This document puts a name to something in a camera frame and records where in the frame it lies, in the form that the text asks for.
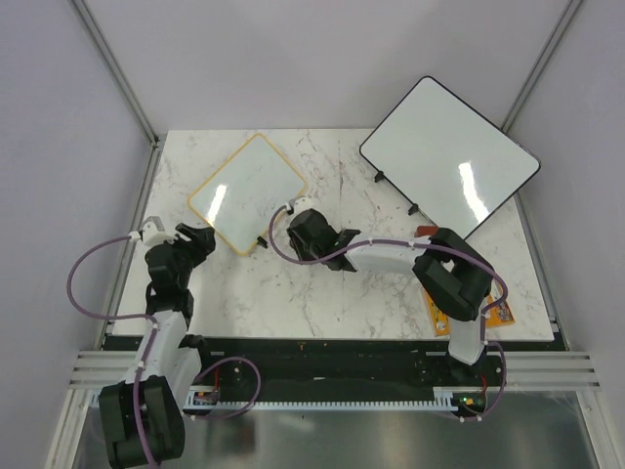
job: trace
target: purple cable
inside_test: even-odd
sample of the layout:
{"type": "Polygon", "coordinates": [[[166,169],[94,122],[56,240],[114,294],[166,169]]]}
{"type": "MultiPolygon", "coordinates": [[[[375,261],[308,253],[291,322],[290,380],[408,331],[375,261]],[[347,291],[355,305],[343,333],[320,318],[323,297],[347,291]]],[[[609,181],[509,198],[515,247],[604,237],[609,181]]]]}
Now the purple cable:
{"type": "MultiPolygon", "coordinates": [[[[287,254],[285,254],[284,252],[282,252],[280,250],[280,248],[277,247],[277,245],[275,244],[275,240],[273,239],[273,225],[275,224],[275,220],[277,218],[277,216],[280,214],[280,212],[282,210],[284,210],[286,208],[286,206],[281,206],[280,208],[278,208],[275,213],[273,214],[273,216],[271,216],[270,219],[270,227],[269,227],[269,240],[270,240],[270,244],[271,247],[273,248],[273,250],[275,251],[275,253],[280,256],[282,259],[284,259],[285,261],[288,261],[292,264],[298,264],[301,266],[311,266],[314,264],[320,264],[322,262],[325,261],[329,261],[330,259],[334,259],[337,256],[340,256],[342,254],[345,254],[346,252],[352,250],[352,249],[356,249],[357,247],[361,247],[361,246],[368,246],[371,244],[390,244],[393,246],[403,246],[403,247],[409,247],[409,248],[413,248],[413,247],[418,247],[420,249],[432,249],[434,251],[439,251],[439,252],[444,252],[446,254],[450,254],[451,256],[454,257],[458,257],[464,261],[467,261],[468,263],[479,267],[480,269],[482,269],[483,271],[485,271],[487,274],[489,274],[491,277],[493,277],[495,280],[497,280],[497,283],[499,283],[499,285],[501,286],[501,297],[496,299],[495,301],[493,301],[492,303],[484,306],[481,309],[481,319],[480,319],[480,325],[479,325],[479,338],[480,340],[484,341],[485,340],[485,331],[486,331],[486,317],[485,317],[485,313],[492,309],[495,308],[496,306],[499,306],[500,304],[502,304],[504,301],[506,301],[506,299],[508,298],[508,285],[506,284],[506,282],[504,281],[504,279],[501,278],[501,276],[499,276],[499,274],[497,274],[493,269],[491,269],[490,267],[488,267],[487,265],[485,265],[483,262],[479,261],[478,259],[471,257],[468,254],[465,254],[464,252],[458,251],[456,249],[452,249],[450,247],[446,247],[446,246],[439,246],[437,244],[426,244],[426,243],[420,243],[420,242],[409,242],[409,241],[403,241],[400,239],[371,239],[371,240],[366,240],[366,241],[359,241],[359,242],[355,242],[354,244],[350,244],[349,246],[343,247],[337,251],[334,251],[332,254],[328,254],[327,256],[323,256],[320,257],[319,259],[314,259],[313,261],[300,261],[299,259],[295,259],[292,257],[289,257],[287,254]]],[[[497,393],[497,396],[495,398],[495,401],[492,403],[492,405],[480,416],[480,418],[487,416],[501,401],[501,396],[503,395],[503,391],[504,391],[504,387],[506,385],[506,377],[507,377],[507,369],[506,369],[506,358],[504,356],[504,349],[501,346],[500,343],[498,342],[489,342],[488,343],[489,346],[493,346],[495,348],[497,348],[499,350],[499,353],[501,354],[501,364],[502,364],[502,381],[501,381],[501,386],[499,388],[499,392],[497,393]]],[[[473,421],[473,420],[478,420],[477,417],[465,417],[465,420],[469,420],[469,421],[473,421]]]]}
{"type": "MultiPolygon", "coordinates": [[[[149,315],[130,315],[130,316],[122,316],[122,317],[112,318],[112,317],[107,316],[107,315],[98,315],[96,313],[92,313],[92,312],[86,310],[85,308],[83,308],[82,306],[80,306],[78,304],[78,302],[74,298],[74,294],[73,294],[73,292],[71,290],[71,285],[72,285],[72,282],[73,282],[73,279],[74,279],[74,275],[76,274],[76,270],[78,269],[78,266],[80,266],[80,264],[82,264],[82,262],[87,257],[89,257],[91,254],[93,254],[97,250],[102,249],[103,247],[109,246],[110,244],[113,244],[115,242],[127,241],[129,239],[130,239],[130,237],[128,235],[121,236],[121,237],[115,237],[115,238],[110,239],[108,241],[101,242],[100,244],[98,244],[97,246],[92,247],[87,252],[85,252],[82,256],[80,256],[78,258],[78,260],[74,263],[74,265],[71,267],[71,270],[69,271],[69,275],[67,276],[67,285],[66,285],[67,298],[69,298],[69,303],[71,303],[71,305],[76,310],[78,310],[80,313],[82,313],[86,317],[91,318],[92,320],[108,320],[108,321],[115,321],[115,320],[149,320],[150,322],[152,322],[152,324],[158,324],[158,321],[156,320],[156,318],[154,318],[152,316],[149,316],[149,315]]],[[[143,352],[142,357],[141,357],[141,361],[142,362],[145,362],[146,359],[147,359],[147,356],[149,355],[149,351],[152,348],[152,344],[154,343],[154,338],[156,337],[156,332],[157,331],[158,331],[158,329],[156,327],[153,327],[151,329],[151,332],[149,334],[149,338],[147,340],[146,348],[144,349],[144,352],[143,352]]],[[[134,414],[135,414],[135,421],[137,423],[137,432],[139,433],[139,439],[141,441],[141,446],[142,446],[142,448],[144,450],[144,454],[146,455],[147,463],[148,463],[148,465],[150,467],[158,467],[158,463],[154,459],[154,456],[152,455],[152,452],[149,449],[149,443],[147,441],[146,429],[144,428],[144,423],[143,423],[143,421],[141,419],[141,407],[139,405],[139,383],[141,382],[142,372],[143,372],[143,369],[138,367],[137,368],[137,373],[135,374],[135,382],[133,384],[133,411],[134,411],[134,414]]]]}
{"type": "MultiPolygon", "coordinates": [[[[129,316],[122,316],[122,317],[115,317],[112,318],[110,316],[107,315],[99,315],[97,313],[92,313],[88,310],[86,310],[85,308],[83,308],[82,306],[80,306],[78,304],[78,302],[76,301],[73,291],[71,289],[72,283],[73,283],[73,279],[74,279],[74,275],[76,274],[76,270],[78,269],[78,266],[80,266],[80,264],[82,264],[82,262],[89,257],[91,254],[93,254],[94,252],[96,252],[99,249],[102,249],[103,247],[109,246],[115,242],[120,242],[120,241],[127,241],[129,240],[130,237],[128,235],[126,236],[121,236],[121,237],[115,237],[113,239],[110,239],[108,241],[102,242],[100,244],[98,244],[97,246],[92,247],[91,249],[89,249],[87,252],[85,252],[82,256],[80,256],[78,258],[78,260],[74,263],[74,265],[71,267],[71,270],[69,271],[69,275],[67,276],[67,285],[66,285],[66,291],[67,291],[67,298],[69,298],[69,303],[71,303],[71,305],[78,310],[80,313],[82,313],[83,315],[85,315],[88,318],[91,318],[93,320],[108,320],[108,321],[116,321],[116,320],[149,320],[152,325],[158,325],[158,321],[156,320],[155,317],[153,316],[149,316],[149,315],[129,315],[129,316]]],[[[156,333],[158,332],[158,328],[157,327],[152,327],[150,329],[150,333],[149,333],[149,337],[147,339],[147,343],[146,343],[146,348],[144,349],[144,352],[141,355],[141,362],[145,363],[147,360],[147,357],[149,356],[149,352],[152,348],[152,345],[154,343],[154,339],[156,338],[156,333]]],[[[224,420],[226,418],[231,418],[231,417],[235,417],[243,412],[245,412],[246,410],[248,410],[250,407],[252,407],[252,405],[254,405],[254,403],[256,402],[256,400],[258,399],[258,395],[261,392],[261,373],[258,370],[258,367],[256,367],[251,361],[249,361],[248,359],[245,359],[243,357],[228,357],[227,359],[223,359],[220,360],[218,362],[216,362],[215,364],[213,364],[212,366],[210,366],[209,368],[205,369],[204,371],[202,371],[200,374],[198,374],[195,377],[195,380],[201,379],[202,377],[204,377],[205,375],[207,375],[208,373],[210,373],[213,369],[215,369],[217,366],[219,366],[220,364],[226,363],[226,362],[245,362],[247,364],[249,364],[252,369],[254,370],[254,372],[256,373],[256,378],[257,378],[257,387],[256,387],[256,392],[254,393],[254,396],[252,397],[252,399],[250,400],[250,402],[247,405],[244,405],[242,408],[240,408],[239,410],[229,413],[227,415],[215,415],[215,416],[206,416],[206,417],[200,417],[200,418],[204,418],[206,420],[224,420]]],[[[158,467],[158,462],[156,461],[156,459],[154,458],[154,455],[152,454],[151,450],[149,449],[149,442],[147,441],[147,434],[146,434],[146,429],[144,428],[144,423],[142,421],[141,418],[141,406],[139,403],[139,387],[140,387],[140,383],[141,383],[141,377],[143,374],[143,369],[140,367],[137,367],[137,372],[135,374],[135,381],[133,382],[133,413],[135,416],[135,422],[137,423],[137,433],[139,434],[139,440],[141,441],[141,446],[142,449],[144,451],[144,454],[146,455],[146,459],[147,459],[147,463],[149,467],[158,467]]]]}
{"type": "Polygon", "coordinates": [[[192,418],[201,419],[201,420],[226,420],[227,418],[236,417],[237,415],[240,415],[241,413],[246,412],[256,403],[256,400],[258,399],[258,395],[261,393],[261,372],[258,370],[258,367],[256,367],[256,365],[252,361],[244,357],[227,357],[225,359],[219,360],[218,362],[214,362],[208,368],[206,368],[197,376],[195,376],[194,381],[198,381],[202,379],[204,376],[206,376],[208,373],[213,371],[218,366],[221,366],[222,364],[228,363],[228,362],[244,362],[245,364],[248,364],[254,370],[254,373],[256,373],[256,391],[254,392],[252,399],[250,399],[249,402],[246,405],[244,405],[242,408],[235,410],[234,412],[227,413],[226,415],[194,415],[192,418]]]}

